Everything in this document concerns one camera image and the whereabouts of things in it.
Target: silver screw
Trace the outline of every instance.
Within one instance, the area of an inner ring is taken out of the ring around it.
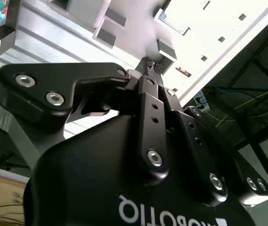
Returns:
[[[151,163],[154,166],[157,166],[157,167],[162,166],[163,160],[162,160],[162,157],[159,155],[158,152],[156,152],[154,150],[150,150],[147,153],[147,156],[148,156],[148,159],[151,161]]]
[[[60,106],[65,102],[65,99],[62,95],[54,92],[47,93],[46,99],[50,104],[55,106]]]
[[[261,187],[264,191],[267,190],[266,186],[264,185],[264,183],[263,183],[260,179],[257,179],[257,183],[260,185],[260,187]]]
[[[210,179],[211,183],[213,184],[213,186],[217,190],[219,190],[219,191],[223,190],[223,184],[222,184],[222,182],[220,181],[220,179],[215,174],[211,173],[209,175],[209,179]]]
[[[175,96],[175,93],[173,91],[171,91],[170,89],[167,90],[168,94],[171,95],[172,97]]]
[[[194,109],[193,112],[195,113],[196,116],[200,117],[201,116],[201,113],[199,110],[197,109]]]
[[[126,75],[126,72],[123,69],[117,68],[117,72],[123,76]]]
[[[35,80],[25,74],[20,74],[15,78],[16,82],[23,87],[29,88],[35,85]]]
[[[251,180],[251,178],[247,178],[247,182],[248,182],[249,186],[250,186],[254,191],[257,190],[257,186],[256,186],[256,184]]]

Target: wooden surface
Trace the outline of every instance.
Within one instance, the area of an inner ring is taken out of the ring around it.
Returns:
[[[0,206],[19,204],[23,202],[23,193],[25,189],[24,184],[14,182],[0,177]],[[18,194],[20,198],[16,198],[13,194]],[[13,218],[24,222],[23,206],[10,206],[0,208],[0,216],[6,218]]]

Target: yellow cable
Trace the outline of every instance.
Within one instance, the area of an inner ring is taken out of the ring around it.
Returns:
[[[242,107],[242,106],[244,106],[244,105],[246,105],[246,104],[252,102],[253,100],[256,100],[257,98],[262,97],[262,96],[264,96],[264,95],[266,95],[266,94],[268,94],[268,92],[262,93],[262,94],[258,95],[256,98],[253,98],[253,99],[251,99],[251,100],[248,100],[248,101],[246,101],[245,103],[242,103],[241,105],[235,107],[234,109],[236,110],[237,108],[240,108],[240,107]],[[223,118],[221,121],[219,121],[218,124],[216,124],[215,127],[217,128],[217,127],[218,127],[224,120],[227,119],[227,117],[228,117],[228,115],[225,114],[224,118]]]

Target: black cable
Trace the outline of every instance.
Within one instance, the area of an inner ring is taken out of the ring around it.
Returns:
[[[7,207],[7,206],[22,206],[22,204],[9,204],[9,205],[3,205],[0,207]]]
[[[7,219],[7,220],[13,220],[13,221],[16,221],[16,222],[19,222],[19,223],[25,224],[25,222],[23,222],[23,221],[20,221],[20,220],[16,220],[16,219],[13,219],[13,218],[7,218],[7,217],[0,217],[0,219]]]
[[[7,224],[7,225],[25,225],[25,224],[21,224],[21,223],[8,222],[5,220],[0,220],[0,223]]]

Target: robotiq logo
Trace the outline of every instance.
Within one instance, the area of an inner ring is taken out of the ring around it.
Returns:
[[[141,226],[166,226],[165,221],[169,218],[172,221],[172,226],[211,226],[210,224],[206,224],[202,221],[197,221],[196,219],[186,219],[186,217],[179,215],[176,218],[168,211],[162,211],[160,213],[160,225],[156,223],[155,220],[155,210],[154,207],[150,208],[151,211],[151,222],[147,223],[145,219],[145,206],[144,204],[140,204],[140,210],[138,209],[137,205],[129,200],[126,199],[123,195],[120,195],[119,198],[121,199],[121,203],[119,204],[119,215],[122,220],[128,224],[137,223],[139,214],[140,214],[140,224]],[[131,216],[126,216],[124,213],[124,208],[126,205],[129,205],[133,210],[134,214]],[[215,218],[217,222],[217,226],[227,226],[227,222],[225,219],[222,218]]]

